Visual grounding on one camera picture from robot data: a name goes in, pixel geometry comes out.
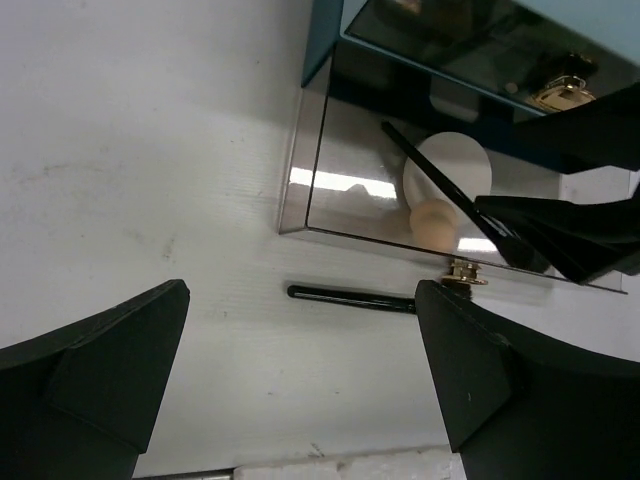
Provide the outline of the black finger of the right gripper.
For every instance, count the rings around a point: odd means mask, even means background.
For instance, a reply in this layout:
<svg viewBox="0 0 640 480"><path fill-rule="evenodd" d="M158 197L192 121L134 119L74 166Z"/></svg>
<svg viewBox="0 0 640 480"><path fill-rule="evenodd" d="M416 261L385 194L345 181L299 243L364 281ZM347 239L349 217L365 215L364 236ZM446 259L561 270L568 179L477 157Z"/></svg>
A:
<svg viewBox="0 0 640 480"><path fill-rule="evenodd" d="M639 84L573 109L518 123L515 135L595 167L639 170Z"/></svg>
<svg viewBox="0 0 640 480"><path fill-rule="evenodd" d="M639 199L602 204L479 196L482 214L527 241L566 279L588 284L613 271L639 274Z"/></svg>

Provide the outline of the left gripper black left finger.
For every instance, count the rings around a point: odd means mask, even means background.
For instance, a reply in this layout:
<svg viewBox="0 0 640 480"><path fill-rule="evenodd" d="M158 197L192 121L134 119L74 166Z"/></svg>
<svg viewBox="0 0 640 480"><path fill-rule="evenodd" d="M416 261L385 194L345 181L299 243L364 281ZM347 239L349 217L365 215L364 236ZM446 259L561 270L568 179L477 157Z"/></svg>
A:
<svg viewBox="0 0 640 480"><path fill-rule="evenodd" d="M1 351L4 479L130 479L147 452L190 291L169 280Z"/></svg>

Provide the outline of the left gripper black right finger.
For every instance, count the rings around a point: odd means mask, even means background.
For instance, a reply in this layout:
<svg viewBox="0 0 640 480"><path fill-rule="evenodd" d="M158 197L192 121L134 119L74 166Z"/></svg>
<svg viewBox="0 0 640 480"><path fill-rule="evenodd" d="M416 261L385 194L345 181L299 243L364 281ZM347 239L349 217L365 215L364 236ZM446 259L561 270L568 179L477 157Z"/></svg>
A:
<svg viewBox="0 0 640 480"><path fill-rule="evenodd" d="M451 450L470 479L635 479L639 366L554 339L434 281L416 312Z"/></svg>

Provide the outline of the black fan makeup brush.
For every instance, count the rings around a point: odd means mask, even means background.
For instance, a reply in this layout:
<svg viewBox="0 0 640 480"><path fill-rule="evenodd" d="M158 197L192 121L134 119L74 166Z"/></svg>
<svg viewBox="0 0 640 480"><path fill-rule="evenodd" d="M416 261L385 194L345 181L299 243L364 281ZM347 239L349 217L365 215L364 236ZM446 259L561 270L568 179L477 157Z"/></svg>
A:
<svg viewBox="0 0 640 480"><path fill-rule="evenodd" d="M381 123L383 132L407 155L434 185L490 240L506 263L515 268L543 273L550 262L509 229L497 227L474 207L473 200L432 160L400 133L389 121Z"/></svg>

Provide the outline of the clear acrylic drawer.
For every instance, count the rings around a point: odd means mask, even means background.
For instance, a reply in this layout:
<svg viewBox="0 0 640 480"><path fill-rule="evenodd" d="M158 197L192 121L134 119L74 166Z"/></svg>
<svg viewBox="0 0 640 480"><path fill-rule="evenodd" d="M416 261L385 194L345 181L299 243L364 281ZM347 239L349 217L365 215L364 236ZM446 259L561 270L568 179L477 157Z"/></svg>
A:
<svg viewBox="0 0 640 480"><path fill-rule="evenodd" d="M561 273L536 253L507 261L383 131L390 123L469 197L605 203L628 195L614 167L563 174L501 145L508 111L449 81L358 46L334 47L303 89L285 171L279 232L371 251L482 281L551 288Z"/></svg>
<svg viewBox="0 0 640 480"><path fill-rule="evenodd" d="M513 1L368 1L346 32L545 113L585 105L639 79L638 64Z"/></svg>

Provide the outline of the white round powder puff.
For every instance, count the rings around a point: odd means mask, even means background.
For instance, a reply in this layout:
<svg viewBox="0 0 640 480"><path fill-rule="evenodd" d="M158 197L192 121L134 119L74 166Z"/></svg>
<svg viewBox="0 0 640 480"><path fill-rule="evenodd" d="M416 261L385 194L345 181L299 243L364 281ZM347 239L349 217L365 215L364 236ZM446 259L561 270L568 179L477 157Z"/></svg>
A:
<svg viewBox="0 0 640 480"><path fill-rule="evenodd" d="M487 151L472 137L458 132L431 135L416 146L470 198L491 193L493 172ZM403 192L410 209L445 195L408 158L403 171Z"/></svg>

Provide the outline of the beige makeup sponge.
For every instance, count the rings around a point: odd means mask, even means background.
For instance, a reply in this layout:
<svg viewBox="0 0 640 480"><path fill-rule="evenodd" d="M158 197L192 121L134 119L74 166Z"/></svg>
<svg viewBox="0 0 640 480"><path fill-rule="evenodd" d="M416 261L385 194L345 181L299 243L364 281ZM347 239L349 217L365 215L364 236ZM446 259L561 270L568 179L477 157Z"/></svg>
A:
<svg viewBox="0 0 640 480"><path fill-rule="evenodd" d="M441 253L453 252L458 218L448 202L430 199L417 204L411 210L409 225L417 247Z"/></svg>

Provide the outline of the thin black makeup brush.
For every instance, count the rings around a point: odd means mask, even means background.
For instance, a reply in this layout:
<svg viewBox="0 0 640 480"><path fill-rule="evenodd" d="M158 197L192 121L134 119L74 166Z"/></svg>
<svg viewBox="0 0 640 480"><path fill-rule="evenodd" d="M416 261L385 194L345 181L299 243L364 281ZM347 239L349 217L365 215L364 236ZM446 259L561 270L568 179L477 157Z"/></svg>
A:
<svg viewBox="0 0 640 480"><path fill-rule="evenodd" d="M413 298L395 297L375 293L336 290L306 285L289 285L286 294L292 299L315 301L372 311L415 315Z"/></svg>

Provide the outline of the teal drawer organizer box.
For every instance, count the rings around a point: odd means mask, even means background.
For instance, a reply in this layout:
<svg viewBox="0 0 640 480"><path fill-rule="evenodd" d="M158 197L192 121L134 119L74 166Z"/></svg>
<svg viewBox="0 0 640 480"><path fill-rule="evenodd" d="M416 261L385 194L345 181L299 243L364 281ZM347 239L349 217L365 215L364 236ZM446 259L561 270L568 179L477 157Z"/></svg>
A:
<svg viewBox="0 0 640 480"><path fill-rule="evenodd" d="M635 1L316 1L301 82L573 174L639 167Z"/></svg>

